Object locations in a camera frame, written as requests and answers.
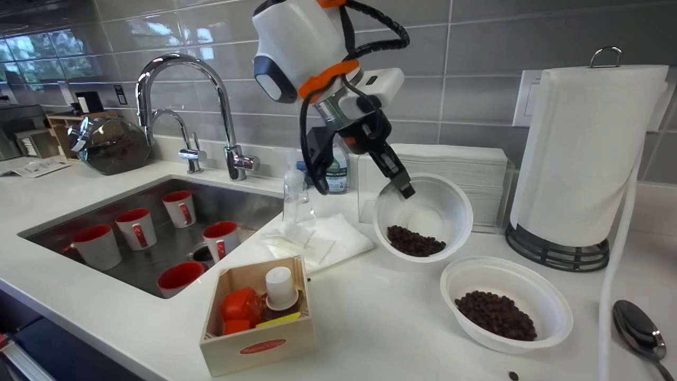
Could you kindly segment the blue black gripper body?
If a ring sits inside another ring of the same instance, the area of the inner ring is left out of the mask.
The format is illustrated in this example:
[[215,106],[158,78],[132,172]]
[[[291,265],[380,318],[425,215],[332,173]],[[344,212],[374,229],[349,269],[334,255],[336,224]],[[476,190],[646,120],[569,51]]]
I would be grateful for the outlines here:
[[392,122],[386,106],[404,83],[401,68],[361,69],[332,78],[300,106],[300,150],[312,185],[328,195],[327,169],[332,166],[336,137],[353,154],[369,154],[377,142],[387,142]]

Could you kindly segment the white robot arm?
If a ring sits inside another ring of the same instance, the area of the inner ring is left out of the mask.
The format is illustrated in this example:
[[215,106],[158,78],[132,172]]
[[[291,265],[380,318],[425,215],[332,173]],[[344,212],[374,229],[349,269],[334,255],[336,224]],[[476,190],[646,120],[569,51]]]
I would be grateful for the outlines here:
[[254,78],[276,101],[300,104],[300,150],[312,185],[327,195],[334,137],[369,154],[404,197],[415,188],[387,143],[386,106],[404,85],[401,68],[365,69],[377,51],[406,48],[408,31],[362,0],[265,0],[253,14],[258,34]]

